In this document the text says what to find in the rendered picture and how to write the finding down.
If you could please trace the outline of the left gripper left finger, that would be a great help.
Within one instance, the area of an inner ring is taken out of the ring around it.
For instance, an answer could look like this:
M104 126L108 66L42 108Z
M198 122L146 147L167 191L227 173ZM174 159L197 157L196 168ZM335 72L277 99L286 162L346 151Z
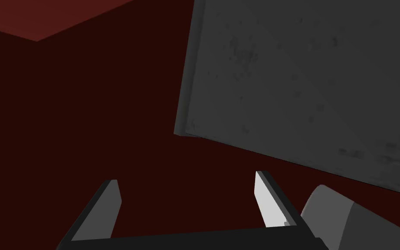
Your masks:
M106 180L67 233L70 241L108 239L111 237L122 198L118 180Z

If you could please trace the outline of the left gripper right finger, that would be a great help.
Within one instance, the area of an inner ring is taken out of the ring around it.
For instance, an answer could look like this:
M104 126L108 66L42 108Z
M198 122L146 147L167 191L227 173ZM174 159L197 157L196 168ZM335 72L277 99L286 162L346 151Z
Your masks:
M266 227L307 224L268 171L256 171L254 196Z

